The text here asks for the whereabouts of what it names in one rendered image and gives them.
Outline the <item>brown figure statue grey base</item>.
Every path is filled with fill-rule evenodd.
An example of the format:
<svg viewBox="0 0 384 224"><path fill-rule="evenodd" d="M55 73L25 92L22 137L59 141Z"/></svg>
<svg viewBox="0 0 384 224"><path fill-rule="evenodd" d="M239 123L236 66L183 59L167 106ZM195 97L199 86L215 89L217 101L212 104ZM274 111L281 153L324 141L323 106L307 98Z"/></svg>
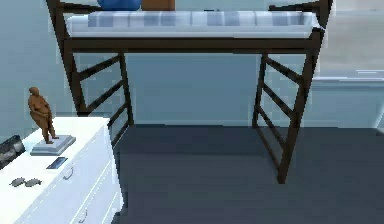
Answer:
<svg viewBox="0 0 384 224"><path fill-rule="evenodd" d="M30 116L42 130L43 136L43 140L32 148L30 154L32 156L59 156L76 141L76 138L71 135L57 135L48 102L39 93L37 87L30 87L29 92Z"/></svg>

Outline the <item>dark wooden loft bed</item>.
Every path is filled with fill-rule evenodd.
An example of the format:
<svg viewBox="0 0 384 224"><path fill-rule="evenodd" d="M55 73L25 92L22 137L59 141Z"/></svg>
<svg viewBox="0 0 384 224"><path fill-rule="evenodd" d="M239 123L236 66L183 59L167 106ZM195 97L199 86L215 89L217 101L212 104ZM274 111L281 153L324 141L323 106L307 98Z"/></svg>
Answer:
<svg viewBox="0 0 384 224"><path fill-rule="evenodd" d="M307 37L300 38L234 38L234 37L72 37L68 33L64 15L66 13L89 15L100 12L99 6L67 3L62 0L45 0L56 35L65 68L72 99L78 116L90 115L114 92L122 88L125 102L112 116L126 112L125 127L134 125L131 95L129 91L125 55L127 53L239 53L261 56L259 78L252 117L252 127L260 128L262 117L279 142L282 157L273 152L269 155L277 170L277 181L286 182L292 154L300 130L312 78L315 73L320 48L325 35L333 0L316 0L286 6L271 5L271 12L310 12L319 22ZM120 64L122 79L92 103L87 104L81 82L103 69ZM289 107L265 83L265 71L270 66L298 85L293 107ZM282 137L261 106L261 97L267 93L290 119L288 134Z"/></svg>

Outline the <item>brown square pillow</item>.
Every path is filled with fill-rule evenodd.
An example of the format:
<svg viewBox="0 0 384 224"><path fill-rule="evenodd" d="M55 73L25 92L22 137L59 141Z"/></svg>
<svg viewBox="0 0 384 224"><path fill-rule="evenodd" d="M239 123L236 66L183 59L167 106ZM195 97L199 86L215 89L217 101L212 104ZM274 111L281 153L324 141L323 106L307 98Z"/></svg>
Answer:
<svg viewBox="0 0 384 224"><path fill-rule="evenodd" d="M174 11L175 0L142 0L141 9L144 11Z"/></svg>

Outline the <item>white chest of drawers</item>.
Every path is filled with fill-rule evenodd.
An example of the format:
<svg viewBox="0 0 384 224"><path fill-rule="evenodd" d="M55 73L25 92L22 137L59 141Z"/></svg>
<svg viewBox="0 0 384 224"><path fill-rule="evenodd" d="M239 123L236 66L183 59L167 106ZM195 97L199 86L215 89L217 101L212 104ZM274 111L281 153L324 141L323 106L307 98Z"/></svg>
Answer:
<svg viewBox="0 0 384 224"><path fill-rule="evenodd" d="M26 151L0 170L0 224L110 224L123 206L107 118L56 117L59 135L76 141L63 153L58 169L53 156L32 156L43 140L39 130L22 140ZM13 187L16 178L41 185Z"/></svg>

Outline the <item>blue round pillow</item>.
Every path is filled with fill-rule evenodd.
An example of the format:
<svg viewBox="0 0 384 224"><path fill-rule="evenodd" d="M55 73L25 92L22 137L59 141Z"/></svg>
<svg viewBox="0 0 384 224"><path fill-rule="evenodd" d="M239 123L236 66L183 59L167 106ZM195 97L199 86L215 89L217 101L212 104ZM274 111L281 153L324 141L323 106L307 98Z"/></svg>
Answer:
<svg viewBox="0 0 384 224"><path fill-rule="evenodd" d="M97 0L104 10L109 11L137 11L142 0Z"/></svg>

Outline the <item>black grey box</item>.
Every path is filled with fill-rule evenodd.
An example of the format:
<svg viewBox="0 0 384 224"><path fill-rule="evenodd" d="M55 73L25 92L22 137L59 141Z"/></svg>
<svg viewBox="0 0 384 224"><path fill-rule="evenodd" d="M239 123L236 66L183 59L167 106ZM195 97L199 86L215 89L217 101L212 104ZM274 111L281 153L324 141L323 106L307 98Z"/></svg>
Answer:
<svg viewBox="0 0 384 224"><path fill-rule="evenodd" d="M0 144L0 170L25 152L19 135L14 135Z"/></svg>

